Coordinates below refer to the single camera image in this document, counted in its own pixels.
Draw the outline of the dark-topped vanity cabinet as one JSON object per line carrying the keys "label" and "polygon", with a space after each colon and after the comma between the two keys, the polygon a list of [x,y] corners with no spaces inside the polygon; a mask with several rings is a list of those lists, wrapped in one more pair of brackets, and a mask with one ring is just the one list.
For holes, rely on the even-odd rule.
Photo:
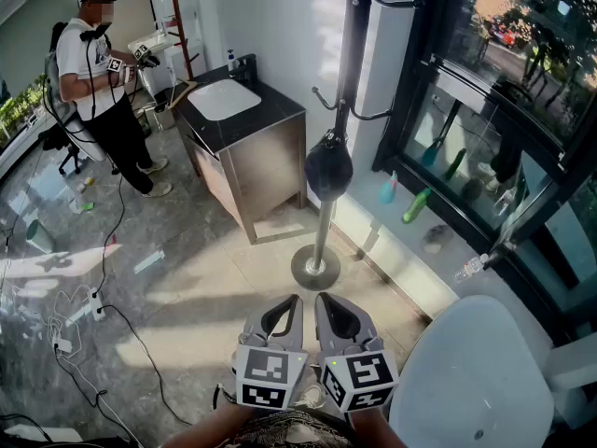
{"label": "dark-topped vanity cabinet", "polygon": [[[222,79],[233,79],[225,66],[194,81],[201,88]],[[300,207],[307,202],[306,111],[260,80],[240,84],[261,103],[210,121],[186,96],[172,112],[195,173],[255,244],[257,221],[292,198]]]}

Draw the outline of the person's light shoe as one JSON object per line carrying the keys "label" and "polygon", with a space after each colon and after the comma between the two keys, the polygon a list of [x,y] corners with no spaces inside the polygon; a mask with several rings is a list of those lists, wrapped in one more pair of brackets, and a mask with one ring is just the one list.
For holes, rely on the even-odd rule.
{"label": "person's light shoe", "polygon": [[295,409],[308,408],[320,409],[326,403],[326,395],[319,384],[308,386],[300,395],[299,399],[293,404]]}

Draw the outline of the green bottle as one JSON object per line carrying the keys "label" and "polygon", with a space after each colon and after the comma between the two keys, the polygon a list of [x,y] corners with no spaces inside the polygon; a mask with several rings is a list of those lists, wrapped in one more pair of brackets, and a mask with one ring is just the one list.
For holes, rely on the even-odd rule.
{"label": "green bottle", "polygon": [[410,224],[417,218],[417,216],[426,206],[427,199],[431,193],[432,190],[430,188],[425,188],[415,196],[409,209],[402,216],[403,223]]}

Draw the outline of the person's right forearm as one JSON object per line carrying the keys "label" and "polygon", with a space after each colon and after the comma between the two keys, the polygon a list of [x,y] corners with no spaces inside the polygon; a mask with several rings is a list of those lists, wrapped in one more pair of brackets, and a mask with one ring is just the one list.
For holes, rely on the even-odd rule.
{"label": "person's right forearm", "polygon": [[364,448],[407,448],[380,408],[351,412],[349,419]]}

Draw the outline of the wooden clothes hanger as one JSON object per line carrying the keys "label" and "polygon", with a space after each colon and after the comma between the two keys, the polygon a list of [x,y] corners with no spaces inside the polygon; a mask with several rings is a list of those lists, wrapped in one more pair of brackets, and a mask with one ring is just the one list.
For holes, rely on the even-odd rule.
{"label": "wooden clothes hanger", "polygon": [[174,87],[172,88],[167,108],[169,110],[174,109],[181,102],[181,100],[191,91],[195,90],[197,86],[198,83],[194,80],[184,80],[178,78],[174,83]]}

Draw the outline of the clear plastic water bottle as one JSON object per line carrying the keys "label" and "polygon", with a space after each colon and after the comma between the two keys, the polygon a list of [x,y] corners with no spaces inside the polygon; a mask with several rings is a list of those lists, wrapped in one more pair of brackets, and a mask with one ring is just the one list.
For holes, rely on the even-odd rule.
{"label": "clear plastic water bottle", "polygon": [[466,262],[464,266],[456,273],[454,280],[456,283],[462,283],[469,279],[476,273],[479,273],[485,269],[485,266],[489,260],[487,254],[481,254]]}

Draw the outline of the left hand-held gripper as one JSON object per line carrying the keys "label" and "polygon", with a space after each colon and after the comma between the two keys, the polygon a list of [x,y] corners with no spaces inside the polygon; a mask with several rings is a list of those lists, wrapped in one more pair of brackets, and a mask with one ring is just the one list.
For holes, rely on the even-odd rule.
{"label": "left hand-held gripper", "polygon": [[[287,315],[282,332],[274,332]],[[237,402],[241,405],[285,410],[302,376],[303,301],[297,294],[266,301],[246,319],[234,353]]]}

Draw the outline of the white sink basin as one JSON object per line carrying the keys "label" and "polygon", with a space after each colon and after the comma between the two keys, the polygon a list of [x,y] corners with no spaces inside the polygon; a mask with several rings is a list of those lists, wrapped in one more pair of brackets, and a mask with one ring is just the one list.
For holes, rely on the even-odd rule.
{"label": "white sink basin", "polygon": [[233,79],[222,79],[187,95],[190,103],[210,121],[229,119],[261,103],[261,97]]}

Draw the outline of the black metal coat rack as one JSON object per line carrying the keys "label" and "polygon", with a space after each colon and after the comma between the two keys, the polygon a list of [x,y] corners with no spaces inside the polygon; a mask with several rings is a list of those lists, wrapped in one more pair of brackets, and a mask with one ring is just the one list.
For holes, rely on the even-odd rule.
{"label": "black metal coat rack", "polygon": [[[360,115],[355,110],[367,43],[370,8],[373,2],[382,7],[398,9],[423,7],[422,0],[346,0],[340,71],[335,102],[331,104],[318,87],[312,87],[313,94],[323,107],[336,113],[335,123],[331,129],[338,133],[345,133],[346,144],[348,140],[346,129],[349,117],[354,117],[360,121],[373,121],[385,119],[392,115],[390,109],[372,115]],[[333,250],[326,247],[326,239],[336,201],[330,203],[320,201],[319,223],[315,242],[312,245],[303,246],[291,260],[291,272],[296,282],[311,291],[323,291],[332,287],[340,276],[340,259]]]}

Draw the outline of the black faucet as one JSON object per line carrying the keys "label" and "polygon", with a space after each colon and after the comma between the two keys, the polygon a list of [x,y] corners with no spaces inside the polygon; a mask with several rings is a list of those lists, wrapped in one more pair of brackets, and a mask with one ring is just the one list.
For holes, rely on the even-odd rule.
{"label": "black faucet", "polygon": [[243,55],[236,62],[236,66],[229,71],[231,77],[242,79],[249,83],[257,80],[257,56],[255,53]]}

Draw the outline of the black window frame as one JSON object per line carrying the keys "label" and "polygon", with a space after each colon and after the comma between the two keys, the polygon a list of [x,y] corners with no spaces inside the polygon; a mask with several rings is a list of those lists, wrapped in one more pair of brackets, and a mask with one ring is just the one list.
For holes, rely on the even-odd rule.
{"label": "black window frame", "polygon": [[374,161],[403,232],[450,226],[445,281],[487,254],[556,344],[597,334],[597,0],[422,1]]}

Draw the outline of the black cloth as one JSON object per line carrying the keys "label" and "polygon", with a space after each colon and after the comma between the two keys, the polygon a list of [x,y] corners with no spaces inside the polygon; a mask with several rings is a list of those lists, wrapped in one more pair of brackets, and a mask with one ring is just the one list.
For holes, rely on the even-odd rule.
{"label": "black cloth", "polygon": [[322,203],[336,201],[353,178],[354,167],[345,136],[328,130],[306,157],[307,182]]}

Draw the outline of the red wooden coat rack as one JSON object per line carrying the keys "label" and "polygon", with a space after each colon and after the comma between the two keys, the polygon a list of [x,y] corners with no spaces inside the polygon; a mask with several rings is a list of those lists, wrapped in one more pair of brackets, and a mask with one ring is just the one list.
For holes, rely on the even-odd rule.
{"label": "red wooden coat rack", "polygon": [[175,45],[178,46],[182,50],[184,65],[187,70],[187,79],[193,80],[194,75],[193,75],[191,64],[199,56],[199,54],[194,55],[192,58],[189,57],[188,48],[187,48],[188,39],[186,37],[185,30],[184,30],[179,0],[171,0],[171,1],[172,1],[172,5],[173,5],[173,10],[174,10],[174,22],[176,25],[176,30],[169,31],[168,34],[178,38],[178,42],[175,43]]}

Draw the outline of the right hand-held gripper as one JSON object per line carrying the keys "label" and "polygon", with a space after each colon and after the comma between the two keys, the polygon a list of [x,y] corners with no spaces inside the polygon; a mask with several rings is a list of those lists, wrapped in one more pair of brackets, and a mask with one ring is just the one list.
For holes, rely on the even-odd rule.
{"label": "right hand-held gripper", "polygon": [[[376,337],[369,314],[347,299],[320,293],[314,303],[316,338],[322,351],[362,345]],[[341,413],[380,408],[399,382],[393,353],[383,347],[323,358],[320,384]]]}

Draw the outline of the white bathtub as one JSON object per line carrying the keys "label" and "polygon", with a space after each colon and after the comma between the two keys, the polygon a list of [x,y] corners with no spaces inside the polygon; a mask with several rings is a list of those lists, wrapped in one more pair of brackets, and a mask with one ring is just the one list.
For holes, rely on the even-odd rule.
{"label": "white bathtub", "polygon": [[478,295],[424,330],[400,373],[389,423],[408,448],[542,448],[553,415],[515,319]]}

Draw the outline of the person's left forearm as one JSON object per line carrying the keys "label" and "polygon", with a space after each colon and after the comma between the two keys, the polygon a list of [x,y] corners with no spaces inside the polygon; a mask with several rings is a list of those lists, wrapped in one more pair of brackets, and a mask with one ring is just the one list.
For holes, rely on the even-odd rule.
{"label": "person's left forearm", "polygon": [[226,402],[195,425],[173,435],[160,448],[216,448],[234,437],[254,414],[253,407]]}

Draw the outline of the green bucket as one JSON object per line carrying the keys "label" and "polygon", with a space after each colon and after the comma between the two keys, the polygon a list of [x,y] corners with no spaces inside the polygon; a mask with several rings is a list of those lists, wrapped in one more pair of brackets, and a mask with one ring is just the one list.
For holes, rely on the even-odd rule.
{"label": "green bucket", "polygon": [[55,250],[54,238],[38,219],[29,224],[26,242],[44,254],[51,254]]}

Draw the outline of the teal spray bottle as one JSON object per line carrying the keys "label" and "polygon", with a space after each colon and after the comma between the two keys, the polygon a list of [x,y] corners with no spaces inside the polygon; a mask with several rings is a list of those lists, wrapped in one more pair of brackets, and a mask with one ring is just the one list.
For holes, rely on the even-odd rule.
{"label": "teal spray bottle", "polygon": [[397,187],[397,173],[396,171],[392,172],[390,178],[382,185],[382,189],[379,195],[379,201],[382,204],[390,204],[394,201],[396,197],[396,187]]}

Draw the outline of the person's patterned shirt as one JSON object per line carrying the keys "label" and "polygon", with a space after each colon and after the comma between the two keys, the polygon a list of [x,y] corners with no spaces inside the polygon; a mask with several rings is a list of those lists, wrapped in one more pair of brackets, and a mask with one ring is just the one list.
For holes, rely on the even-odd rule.
{"label": "person's patterned shirt", "polygon": [[315,409],[260,414],[220,448],[360,448],[344,420]]}

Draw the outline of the grey round sponge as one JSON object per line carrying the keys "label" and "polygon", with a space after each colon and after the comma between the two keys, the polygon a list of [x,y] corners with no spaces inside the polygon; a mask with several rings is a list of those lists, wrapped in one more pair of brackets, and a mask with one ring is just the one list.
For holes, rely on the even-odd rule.
{"label": "grey round sponge", "polygon": [[446,224],[430,228],[422,239],[422,250],[427,254],[438,254],[453,237],[453,230]]}

